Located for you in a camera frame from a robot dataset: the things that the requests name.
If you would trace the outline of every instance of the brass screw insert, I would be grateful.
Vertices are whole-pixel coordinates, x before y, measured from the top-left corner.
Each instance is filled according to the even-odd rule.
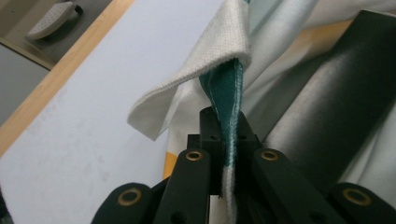
[[[142,191],[137,188],[127,189],[119,196],[119,204],[122,206],[131,206],[136,204],[142,198]]]
[[[204,155],[199,151],[191,151],[187,153],[186,158],[189,161],[200,161]]]
[[[372,203],[371,198],[359,189],[344,189],[343,195],[348,201],[360,206],[368,206]]]
[[[274,151],[267,150],[262,152],[262,158],[267,161],[277,161],[279,156]]]

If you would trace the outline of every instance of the cloth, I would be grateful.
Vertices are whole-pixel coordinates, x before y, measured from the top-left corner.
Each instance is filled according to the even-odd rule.
[[[291,45],[281,46],[287,50],[281,50],[280,57],[273,56],[274,62],[263,71],[258,69],[255,77],[244,76],[242,110],[254,132],[261,136],[265,127],[255,122],[255,112],[260,109],[275,116],[275,107],[279,111],[284,108],[286,96],[279,80],[287,78],[287,71],[296,64],[330,49],[347,28],[347,22],[337,22],[352,19],[363,8],[396,9],[394,0],[320,0],[313,8],[306,8],[302,1],[293,2],[250,3],[251,55],[254,51],[260,57],[268,58],[275,51],[265,39],[262,42],[267,43],[266,49],[253,44],[254,32],[267,29],[268,34],[289,39],[284,27],[300,29],[288,26],[293,22],[290,16],[310,14],[307,21],[301,21],[303,31],[296,32],[298,36],[291,39]],[[285,4],[295,5],[289,9],[297,12],[280,10]],[[164,131],[156,142],[131,128],[125,117],[145,91],[182,67],[220,5],[220,0],[134,2],[1,158],[1,189],[15,223],[90,223],[97,208],[117,186],[137,182],[152,187],[161,180],[166,148],[167,158],[174,159],[186,147],[186,134],[199,132],[198,111],[210,105],[199,81],[186,81],[175,95],[167,95],[172,98],[171,104],[166,105],[169,111],[163,109],[163,102],[167,101],[148,107],[141,119],[159,118],[160,131],[169,127],[169,135]],[[268,30],[269,21],[278,26]],[[294,79],[298,78],[291,78],[283,88],[293,88],[291,84],[297,82]],[[169,116],[158,117],[157,113]],[[363,184],[395,204],[394,188],[388,188],[394,186],[394,168],[379,156],[386,153],[390,160],[394,158],[394,119],[387,119],[381,127],[367,143],[372,150],[361,152],[344,179]],[[223,200],[212,198],[210,210],[210,223],[227,222]]]
[[[236,202],[233,196],[236,160],[236,130],[242,100],[242,64],[232,59],[200,76],[201,85],[212,102],[225,143],[222,195],[227,202],[230,222],[236,222]]]
[[[198,112],[209,106],[210,102],[197,77],[210,68],[230,58],[241,60],[246,69],[242,110],[250,123],[255,123],[252,119],[255,118],[255,108],[269,110],[270,105],[262,99],[268,98],[266,93],[282,74],[332,47],[347,27],[347,23],[336,22],[353,19],[362,9],[392,11],[396,8],[396,3],[390,0],[283,0],[268,1],[267,5],[257,2],[250,3],[259,7],[251,8],[249,23],[253,27],[249,27],[248,36],[236,38],[243,42],[234,42],[226,48],[222,45],[232,34],[242,34],[239,32],[239,21],[248,20],[233,20],[241,15],[245,17],[242,12],[246,9],[242,8],[247,6],[243,5],[243,1],[225,1],[183,67],[134,104],[128,122],[146,136],[155,139],[169,127],[168,155],[177,155],[185,149],[187,133],[199,132]],[[222,17],[227,20],[219,25]],[[219,41],[218,37],[223,38],[224,42]],[[250,54],[243,44],[248,42],[247,39],[251,43]]]

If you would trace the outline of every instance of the screw hole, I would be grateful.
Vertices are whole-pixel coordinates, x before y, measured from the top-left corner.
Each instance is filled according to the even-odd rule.
[[[127,189],[119,196],[119,204],[122,206],[130,206],[138,203],[142,198],[142,191],[140,189]]]
[[[262,158],[267,161],[276,161],[279,156],[273,151],[264,151],[262,152]]]
[[[191,151],[187,153],[186,158],[189,161],[200,161],[204,155],[199,151]]]
[[[372,202],[371,198],[359,189],[344,189],[343,195],[348,201],[360,206],[367,206]]]
[[[175,224],[184,224],[187,222],[187,214],[184,212],[175,212],[171,216],[171,221]]]

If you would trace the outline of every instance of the black metal bracket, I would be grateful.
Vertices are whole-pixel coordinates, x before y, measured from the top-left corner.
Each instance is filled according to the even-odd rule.
[[[150,189],[115,189],[92,224],[204,224],[209,195],[220,195],[224,145],[212,108],[200,112],[172,175]],[[241,113],[235,197],[238,223],[396,223],[396,211],[370,190],[344,183],[323,196],[280,151],[264,148]]]

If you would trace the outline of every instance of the fabric fold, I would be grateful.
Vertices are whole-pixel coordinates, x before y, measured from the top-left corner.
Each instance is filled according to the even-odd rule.
[[[164,123],[165,118],[172,117],[168,113],[174,111],[170,109],[170,105],[178,85],[232,58],[238,58],[244,67],[248,67],[250,58],[247,24],[248,3],[241,0],[225,1],[183,67],[134,104],[128,123],[147,137],[156,139],[168,126]]]
[[[225,143],[222,195],[230,223],[236,223],[235,182],[236,130],[242,100],[243,67],[238,59],[230,60],[200,76],[201,85],[212,103]]]

